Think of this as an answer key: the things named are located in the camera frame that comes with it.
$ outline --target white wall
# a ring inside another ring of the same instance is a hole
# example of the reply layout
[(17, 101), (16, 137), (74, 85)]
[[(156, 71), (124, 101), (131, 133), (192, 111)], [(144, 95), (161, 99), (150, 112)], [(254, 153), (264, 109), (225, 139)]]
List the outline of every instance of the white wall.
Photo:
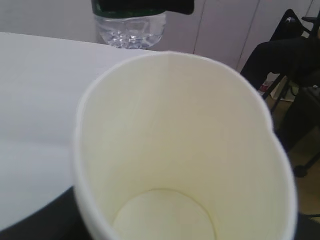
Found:
[(312, 0), (260, 0), (237, 70), (241, 71), (259, 43), (270, 40), (287, 9), (293, 9), (301, 18), (307, 14), (311, 2)]
[(0, 32), (97, 41), (90, 0), (0, 0)]
[(258, 2), (206, 0), (194, 53), (235, 68)]

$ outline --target black pants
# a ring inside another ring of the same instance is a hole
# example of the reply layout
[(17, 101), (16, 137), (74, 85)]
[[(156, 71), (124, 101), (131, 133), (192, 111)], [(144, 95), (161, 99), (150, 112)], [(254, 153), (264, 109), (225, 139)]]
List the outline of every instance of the black pants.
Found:
[(304, 75), (320, 67), (320, 40), (317, 38), (291, 38), (259, 44), (241, 75), (259, 89), (269, 73)]

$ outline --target paper cup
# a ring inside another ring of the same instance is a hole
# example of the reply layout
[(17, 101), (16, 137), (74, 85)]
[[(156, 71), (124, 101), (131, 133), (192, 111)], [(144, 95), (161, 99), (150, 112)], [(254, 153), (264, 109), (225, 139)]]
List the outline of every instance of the paper cup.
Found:
[(292, 240), (294, 179), (237, 72), (183, 53), (115, 66), (86, 91), (75, 196), (96, 240)]

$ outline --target wall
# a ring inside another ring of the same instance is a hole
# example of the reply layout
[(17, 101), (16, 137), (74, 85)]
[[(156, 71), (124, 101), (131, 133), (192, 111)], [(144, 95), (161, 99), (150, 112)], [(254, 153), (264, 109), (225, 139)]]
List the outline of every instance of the wall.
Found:
[(259, 0), (207, 0), (195, 54), (235, 68)]
[(90, 0), (0, 0), (0, 32), (97, 41)]

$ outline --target plastic water bottle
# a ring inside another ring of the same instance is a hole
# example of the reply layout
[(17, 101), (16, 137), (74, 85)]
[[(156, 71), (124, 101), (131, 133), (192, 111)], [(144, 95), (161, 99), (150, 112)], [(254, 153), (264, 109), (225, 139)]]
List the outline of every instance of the plastic water bottle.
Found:
[(165, 12), (127, 18), (94, 17), (105, 43), (116, 48), (149, 48), (160, 41), (166, 25)]

